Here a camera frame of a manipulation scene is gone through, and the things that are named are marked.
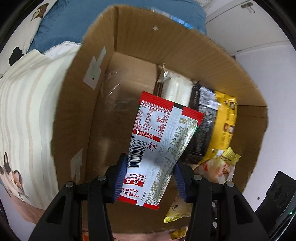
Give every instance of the white cabinet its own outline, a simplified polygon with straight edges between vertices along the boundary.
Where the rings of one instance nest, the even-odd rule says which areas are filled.
[[[261,47],[289,44],[276,22],[254,1],[235,0],[206,19],[207,36],[235,55]]]

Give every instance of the pink fabric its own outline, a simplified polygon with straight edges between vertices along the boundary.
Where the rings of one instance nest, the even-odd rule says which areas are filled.
[[[150,234],[113,233],[113,237],[118,239],[119,241],[172,241],[170,238],[170,233],[173,231],[175,231],[175,229]]]

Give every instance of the bear cartoon print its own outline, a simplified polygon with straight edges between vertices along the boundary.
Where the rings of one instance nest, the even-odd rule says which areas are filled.
[[[46,8],[49,4],[45,3],[41,6],[39,6],[36,10],[36,12],[33,14],[33,17],[31,19],[31,22],[33,21],[33,19],[35,18],[43,18],[44,13],[46,12]]]

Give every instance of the cabinet handle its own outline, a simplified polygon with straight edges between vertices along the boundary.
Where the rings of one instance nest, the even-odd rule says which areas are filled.
[[[252,2],[248,2],[246,4],[241,5],[241,8],[243,8],[243,9],[244,8],[247,8],[250,11],[250,13],[252,13],[252,11],[253,11],[253,13],[255,13],[255,10],[252,8],[252,6],[253,6],[253,3]]]

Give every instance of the blue gripper pad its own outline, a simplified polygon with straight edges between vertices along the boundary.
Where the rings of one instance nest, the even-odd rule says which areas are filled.
[[[118,166],[118,172],[114,182],[114,193],[113,193],[113,201],[116,201],[121,192],[121,188],[123,185],[124,178],[126,176],[126,169],[127,169],[127,155],[121,154],[120,158],[116,164],[116,168]]]
[[[186,183],[179,167],[179,161],[176,163],[174,168],[174,177],[175,177],[175,182],[179,191],[179,196],[183,198],[184,201],[186,201],[187,199]]]

